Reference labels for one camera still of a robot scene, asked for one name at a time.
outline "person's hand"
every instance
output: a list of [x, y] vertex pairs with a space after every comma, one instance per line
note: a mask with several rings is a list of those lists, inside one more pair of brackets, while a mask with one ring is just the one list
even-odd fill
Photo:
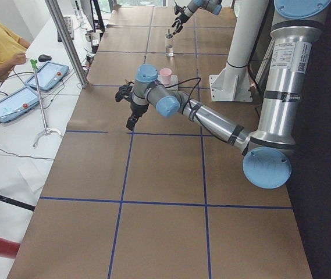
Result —
[[24, 52], [18, 52], [12, 57], [12, 62], [14, 66], [24, 64], [26, 61], [26, 54]]

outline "bottle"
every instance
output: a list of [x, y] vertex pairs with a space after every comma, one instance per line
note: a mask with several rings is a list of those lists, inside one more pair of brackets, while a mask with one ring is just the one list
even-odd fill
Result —
[[165, 55], [172, 57], [173, 54], [173, 35], [170, 33], [170, 29], [168, 29], [168, 33], [165, 34]]

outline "keyboard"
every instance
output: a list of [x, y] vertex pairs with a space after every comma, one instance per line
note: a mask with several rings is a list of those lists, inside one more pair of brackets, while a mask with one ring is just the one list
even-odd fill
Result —
[[[64, 16], [63, 21], [65, 22], [68, 33], [70, 33], [71, 39], [74, 39], [72, 18], [70, 16]], [[61, 42], [62, 38], [60, 37], [59, 32], [57, 32], [57, 33], [58, 33], [58, 42]]]

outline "white desk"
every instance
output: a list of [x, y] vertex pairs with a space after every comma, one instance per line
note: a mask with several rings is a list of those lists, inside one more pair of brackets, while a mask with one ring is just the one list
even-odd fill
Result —
[[[86, 31], [79, 28], [80, 23], [77, 22], [74, 16], [72, 18], [74, 18], [73, 25], [75, 29], [73, 42], [80, 60], [83, 61], [87, 54], [85, 49], [91, 50], [90, 43], [85, 40], [84, 35]], [[89, 27], [87, 21], [84, 22], [82, 27]], [[68, 65], [70, 71], [73, 71], [63, 44], [57, 42], [56, 28], [52, 19], [49, 19], [27, 50], [27, 58], [29, 59], [37, 59], [41, 54], [51, 55], [52, 61]], [[16, 73], [23, 71], [32, 71], [29, 61], [24, 65], [16, 66]], [[29, 76], [24, 75], [21, 78], [25, 81]], [[54, 99], [51, 106], [45, 109], [45, 116], [50, 127], [58, 128], [64, 134], [81, 87], [75, 74], [72, 74], [71, 78], [65, 77], [63, 80], [65, 81], [65, 88]], [[22, 82], [15, 76], [6, 80], [0, 91], [11, 94], [22, 86]], [[49, 96], [44, 99], [44, 106], [49, 104], [52, 97]], [[53, 133], [47, 137], [43, 136], [38, 142], [38, 147], [32, 147], [35, 136], [43, 129], [41, 112], [39, 109], [33, 109], [15, 121], [8, 124], [0, 124], [0, 148], [22, 156], [54, 158], [62, 141], [59, 135]], [[43, 184], [52, 164], [52, 160], [18, 158], [0, 151], [0, 195], [36, 205], [42, 188], [33, 192], [20, 174], [19, 168], [34, 166], [39, 173], [32, 173], [31, 171], [31, 175], [35, 177], [41, 176]], [[31, 216], [32, 212], [29, 210], [0, 202], [0, 237], [21, 242]], [[7, 277], [12, 264], [12, 259], [0, 257], [0, 279]]]

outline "green clip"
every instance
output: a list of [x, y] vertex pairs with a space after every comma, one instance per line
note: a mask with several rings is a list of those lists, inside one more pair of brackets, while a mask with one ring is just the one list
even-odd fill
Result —
[[37, 60], [33, 60], [33, 59], [31, 59], [31, 65], [32, 65], [32, 68], [38, 70], [36, 64], [37, 64]]

